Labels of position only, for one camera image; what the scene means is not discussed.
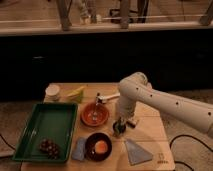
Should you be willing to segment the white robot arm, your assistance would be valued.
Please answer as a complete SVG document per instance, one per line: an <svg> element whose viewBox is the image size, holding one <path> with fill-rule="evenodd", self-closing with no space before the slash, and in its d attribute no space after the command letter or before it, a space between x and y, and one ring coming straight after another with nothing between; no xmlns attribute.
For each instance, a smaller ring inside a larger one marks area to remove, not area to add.
<svg viewBox="0 0 213 171"><path fill-rule="evenodd" d="M213 138L213 105L148 87L142 72L123 78L118 84L120 96L116 102L119 118L127 120L134 115L137 102L171 114L177 120Z"/></svg>

